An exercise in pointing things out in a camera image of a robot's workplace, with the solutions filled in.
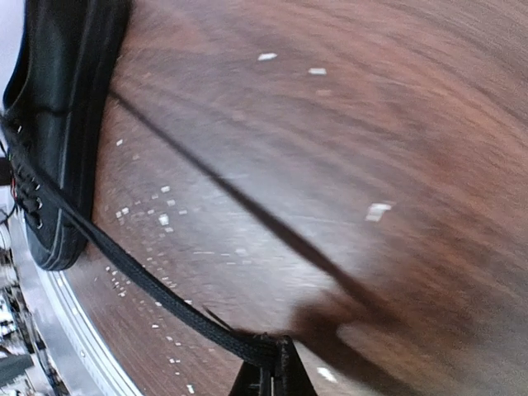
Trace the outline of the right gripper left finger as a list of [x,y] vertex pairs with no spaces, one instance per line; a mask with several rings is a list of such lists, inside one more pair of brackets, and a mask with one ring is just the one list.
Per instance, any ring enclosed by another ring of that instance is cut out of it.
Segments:
[[271,372],[243,362],[233,384],[233,396],[272,396]]

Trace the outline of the black sneaker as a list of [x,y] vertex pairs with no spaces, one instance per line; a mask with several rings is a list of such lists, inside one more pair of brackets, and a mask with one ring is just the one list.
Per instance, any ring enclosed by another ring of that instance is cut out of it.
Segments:
[[92,222],[98,140],[128,1],[28,1],[1,126],[35,263],[63,271],[88,243],[182,322],[247,363],[270,369],[273,342],[230,332],[150,274]]

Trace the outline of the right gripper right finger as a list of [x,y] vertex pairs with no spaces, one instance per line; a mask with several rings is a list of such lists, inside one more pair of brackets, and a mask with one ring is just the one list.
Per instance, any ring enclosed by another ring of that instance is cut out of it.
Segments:
[[317,396],[291,337],[278,342],[278,360],[273,375],[274,395]]

